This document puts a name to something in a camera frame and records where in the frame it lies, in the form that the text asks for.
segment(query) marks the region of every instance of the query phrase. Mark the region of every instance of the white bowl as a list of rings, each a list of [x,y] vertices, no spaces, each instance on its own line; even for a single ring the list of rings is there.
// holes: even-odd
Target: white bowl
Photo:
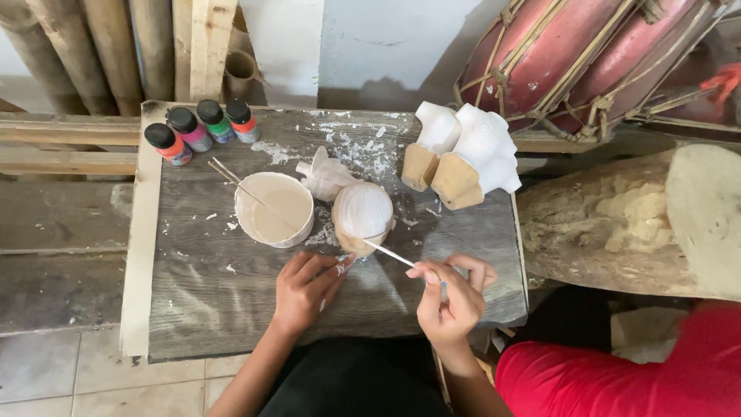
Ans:
[[[268,206],[240,188],[234,192],[239,225],[254,240],[286,249],[298,245],[311,233],[314,200],[296,178],[278,172],[258,172],[239,184]]]

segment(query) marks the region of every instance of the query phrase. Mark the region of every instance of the workbench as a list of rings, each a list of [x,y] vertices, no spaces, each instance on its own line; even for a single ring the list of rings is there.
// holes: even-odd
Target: workbench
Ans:
[[[143,104],[142,131],[164,122],[167,109],[178,104]],[[524,322],[527,292],[514,199],[497,189],[477,206],[450,211],[431,189],[406,187],[399,179],[404,150],[422,127],[413,114],[259,109],[253,115],[259,142],[214,143],[185,166],[172,166],[145,141],[140,144],[122,310],[126,355],[161,361],[250,352],[272,317],[282,266],[301,250],[343,254],[330,205],[319,200],[304,243],[275,249],[252,240],[234,214],[235,186],[207,164],[216,157],[238,177],[275,171],[301,178],[296,164],[310,162],[320,145],[356,177],[389,193],[396,225],[385,246],[412,261],[443,259],[453,251],[488,261],[498,279],[484,291],[481,325]],[[420,333],[416,308],[425,283],[407,278],[407,269],[378,251],[358,259],[300,343]]]

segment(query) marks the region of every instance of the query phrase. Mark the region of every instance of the floor tile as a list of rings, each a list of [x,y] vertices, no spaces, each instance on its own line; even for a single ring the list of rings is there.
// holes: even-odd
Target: floor tile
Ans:
[[[72,417],[202,417],[201,381],[75,395]]]
[[[0,417],[70,417],[72,396],[0,404]]]
[[[205,360],[147,364],[146,358],[124,357],[119,328],[82,333],[75,394],[171,384],[204,378]]]
[[[0,338],[0,403],[71,395],[80,334]]]
[[[214,378],[206,380],[206,395],[205,404],[203,409],[203,415],[205,416],[208,410],[211,408],[213,403],[219,399],[219,396],[224,392],[227,385],[231,381],[232,377],[226,376],[224,378]]]
[[[206,359],[206,378],[234,376],[250,354]]]

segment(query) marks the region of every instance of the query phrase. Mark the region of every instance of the black pants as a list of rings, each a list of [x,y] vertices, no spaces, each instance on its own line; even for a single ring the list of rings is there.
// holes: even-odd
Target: black pants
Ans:
[[[505,349],[524,341],[611,351],[609,292],[562,286],[528,316],[528,322]]]

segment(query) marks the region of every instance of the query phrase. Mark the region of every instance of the tree stump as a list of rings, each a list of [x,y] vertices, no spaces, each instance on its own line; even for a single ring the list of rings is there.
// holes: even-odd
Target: tree stump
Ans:
[[[689,145],[517,196],[525,268],[567,283],[741,301],[741,156]]]

